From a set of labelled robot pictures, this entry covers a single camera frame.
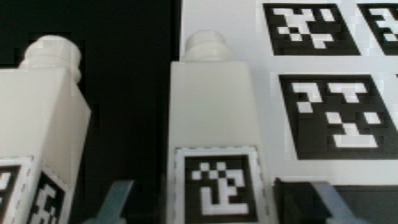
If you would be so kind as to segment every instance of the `black background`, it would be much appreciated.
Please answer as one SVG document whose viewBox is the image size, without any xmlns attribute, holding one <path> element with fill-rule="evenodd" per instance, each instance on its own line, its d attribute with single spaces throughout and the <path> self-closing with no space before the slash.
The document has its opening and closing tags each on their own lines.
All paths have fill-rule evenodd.
<svg viewBox="0 0 398 224">
<path fill-rule="evenodd" d="M 162 223 L 169 67 L 180 0 L 0 1 L 0 68 L 29 44 L 64 36 L 82 51 L 80 90 L 93 110 L 69 223 L 100 210 L 110 184 L 133 179 L 128 223 Z"/>
</svg>

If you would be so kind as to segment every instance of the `black square pattern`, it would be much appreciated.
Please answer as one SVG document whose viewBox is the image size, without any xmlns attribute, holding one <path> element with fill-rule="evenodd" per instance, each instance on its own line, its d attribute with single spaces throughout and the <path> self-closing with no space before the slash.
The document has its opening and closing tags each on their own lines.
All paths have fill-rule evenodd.
<svg viewBox="0 0 398 224">
<path fill-rule="evenodd" d="M 256 221 L 249 156 L 185 157 L 185 223 Z"/>
<path fill-rule="evenodd" d="M 281 75 L 299 159 L 398 159 L 398 133 L 370 75 Z"/>
<path fill-rule="evenodd" d="M 45 174 L 41 173 L 39 185 L 36 189 L 34 204 L 29 215 L 29 223 L 59 224 L 66 192 Z"/>
<path fill-rule="evenodd" d="M 20 174 L 20 166 L 0 167 L 0 223 L 4 223 L 18 174 Z"/>
<path fill-rule="evenodd" d="M 359 55 L 336 4 L 265 4 L 276 55 Z"/>
<path fill-rule="evenodd" d="M 386 55 L 398 55 L 398 4 L 359 4 Z"/>
</svg>

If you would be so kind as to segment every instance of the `white surface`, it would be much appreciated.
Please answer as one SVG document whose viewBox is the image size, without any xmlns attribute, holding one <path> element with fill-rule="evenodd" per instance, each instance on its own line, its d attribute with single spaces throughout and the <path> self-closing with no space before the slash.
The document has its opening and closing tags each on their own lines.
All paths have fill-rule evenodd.
<svg viewBox="0 0 398 224">
<path fill-rule="evenodd" d="M 270 2 L 338 4 L 361 56 L 274 56 L 263 13 L 263 3 Z M 384 2 L 398 3 L 396 0 L 377 1 L 377 3 Z M 293 138 L 286 117 L 279 74 L 372 74 L 379 92 L 384 98 L 386 107 L 391 113 L 393 122 L 398 126 L 398 56 L 384 56 L 384 52 L 379 47 L 363 13 L 356 5 L 357 3 L 375 3 L 375 1 L 183 1 L 181 55 L 185 52 L 187 37 L 199 30 L 210 29 L 224 34 L 236 58 L 247 61 L 249 63 L 260 113 L 261 141 L 265 144 L 265 154 L 260 155 L 260 157 L 263 156 L 263 159 L 267 160 L 267 165 L 270 167 L 270 176 L 265 177 L 268 178 L 267 181 L 274 180 L 276 177 L 283 177 L 283 179 L 290 181 L 325 180 L 331 182 L 331 184 L 336 185 L 398 184 L 396 160 L 297 160 Z M 242 119 L 242 122 L 245 122 L 247 115 L 242 114 L 236 119 Z M 224 144 L 238 143 L 235 139 L 229 140 L 220 138 L 219 140 L 224 142 Z"/>
</svg>

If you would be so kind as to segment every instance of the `rounded top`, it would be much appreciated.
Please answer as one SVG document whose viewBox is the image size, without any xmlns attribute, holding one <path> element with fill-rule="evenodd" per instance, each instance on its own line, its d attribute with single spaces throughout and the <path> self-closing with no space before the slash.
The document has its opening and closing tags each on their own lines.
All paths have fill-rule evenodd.
<svg viewBox="0 0 398 224">
<path fill-rule="evenodd" d="M 29 46 L 20 68 L 66 67 L 75 82 L 80 81 L 78 63 L 82 54 L 73 42 L 61 36 L 43 36 Z"/>
<path fill-rule="evenodd" d="M 187 40 L 183 61 L 228 61 L 233 51 L 222 34 L 212 30 L 196 32 Z"/>
</svg>

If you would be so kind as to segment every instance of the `white plastic component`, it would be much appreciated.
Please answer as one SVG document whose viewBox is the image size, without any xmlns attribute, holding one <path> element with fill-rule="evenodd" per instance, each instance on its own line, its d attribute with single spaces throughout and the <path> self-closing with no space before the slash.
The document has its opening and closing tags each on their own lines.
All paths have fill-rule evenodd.
<svg viewBox="0 0 398 224">
<path fill-rule="evenodd" d="M 71 41 L 59 36 L 48 35 L 29 46 L 20 68 L 68 68 L 73 80 L 78 83 L 82 77 L 78 70 L 80 58 L 80 51 Z"/>
<path fill-rule="evenodd" d="M 34 161 L 29 174 L 20 176 L 23 197 L 9 204 L 20 206 L 6 211 L 4 224 L 11 220 L 27 223 L 43 173 L 66 193 L 57 208 L 62 209 L 61 217 L 52 211 L 48 215 L 59 223 L 68 223 L 91 116 L 77 87 L 78 62 L 73 43 L 61 37 L 45 36 L 29 47 L 20 69 L 0 70 L 0 160 L 29 157 Z"/>
<path fill-rule="evenodd" d="M 256 146 L 261 155 L 261 175 L 265 182 L 268 181 L 265 161 L 261 161 L 265 152 L 249 67 L 244 62 L 231 61 L 231 54 L 224 54 L 231 50 L 220 51 L 220 49 L 228 49 L 220 34 L 213 31 L 197 32 L 187 43 L 185 61 L 173 62 L 171 68 L 169 224 L 181 221 L 174 220 L 173 206 L 176 200 L 174 162 L 178 148 Z M 265 207 L 260 208 L 260 213 L 261 215 L 267 214 Z"/>
<path fill-rule="evenodd" d="M 185 61 L 228 61 L 233 52 L 226 45 L 226 39 L 215 31 L 201 31 L 187 41 Z"/>
</svg>

